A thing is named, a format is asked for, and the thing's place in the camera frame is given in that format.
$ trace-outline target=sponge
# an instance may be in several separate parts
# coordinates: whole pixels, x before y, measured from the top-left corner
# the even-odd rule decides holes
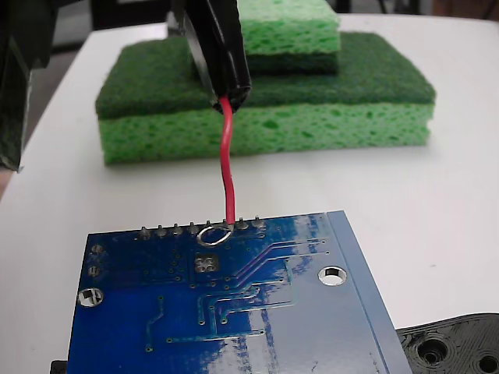
[[[253,75],[337,69],[339,18],[324,0],[246,0],[238,8]]]
[[[426,142],[433,87],[375,34],[342,34],[342,44],[338,76],[253,78],[234,155]],[[188,56],[183,38],[125,48],[96,103],[107,163],[218,155],[222,118]]]

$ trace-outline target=black component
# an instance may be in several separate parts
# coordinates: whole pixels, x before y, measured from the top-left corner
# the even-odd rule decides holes
[[[397,330],[414,374],[499,374],[499,314]]]
[[[332,6],[333,10],[336,13],[351,13],[352,12],[352,2],[350,0],[336,0],[336,2],[332,3],[332,0],[329,0],[329,4]]]
[[[50,374],[66,374],[67,370],[67,361],[52,361],[50,365]]]
[[[383,14],[387,14],[387,7],[386,5],[384,4],[384,0],[377,0],[378,4],[380,5],[380,11],[383,13]]]
[[[490,0],[487,9],[485,9],[485,12],[483,13],[482,19],[489,19],[490,16],[492,16],[492,12],[494,11],[494,9],[496,9],[498,2],[498,0]]]
[[[71,1],[0,1],[0,168],[19,170],[30,71],[48,64],[57,10]]]
[[[227,95],[232,110],[237,111],[251,90],[237,1],[185,0],[185,12],[199,41],[214,94],[217,98]],[[220,103],[213,105],[221,112]]]
[[[172,7],[170,0],[118,2],[117,0],[91,0],[94,30],[161,23]]]

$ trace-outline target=blue circuit board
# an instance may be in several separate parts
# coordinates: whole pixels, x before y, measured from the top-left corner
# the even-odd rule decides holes
[[[385,372],[330,218],[239,222],[214,247],[197,240],[203,225],[89,235],[79,295],[86,292],[95,305],[76,305],[68,374],[304,372],[291,369],[295,359],[299,367],[315,365],[312,372],[331,372],[310,339],[326,339],[331,328],[317,322],[331,324],[334,316],[350,321],[338,333],[351,325],[352,342],[370,346],[355,365]],[[210,235],[205,240],[223,232]],[[341,287],[318,278],[331,265],[345,269]],[[335,311],[341,296],[352,302]],[[290,339],[311,345],[279,354]]]

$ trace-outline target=green sponge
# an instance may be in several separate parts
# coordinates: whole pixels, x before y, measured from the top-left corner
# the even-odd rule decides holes
[[[324,0],[238,5],[251,73],[335,72],[339,18]]]
[[[254,77],[232,153],[424,144],[433,87],[375,34],[342,44],[339,76]],[[182,38],[125,48],[96,103],[107,163],[218,155],[222,117],[188,56]]]

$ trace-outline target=scouring pad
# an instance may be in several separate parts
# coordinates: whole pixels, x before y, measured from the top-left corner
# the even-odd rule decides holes
[[[239,2],[252,74],[335,72],[339,18],[324,0]]]
[[[426,142],[433,87],[383,38],[341,38],[338,76],[253,78],[234,155]],[[96,103],[107,163],[218,155],[222,117],[188,57],[183,38],[125,48]]]

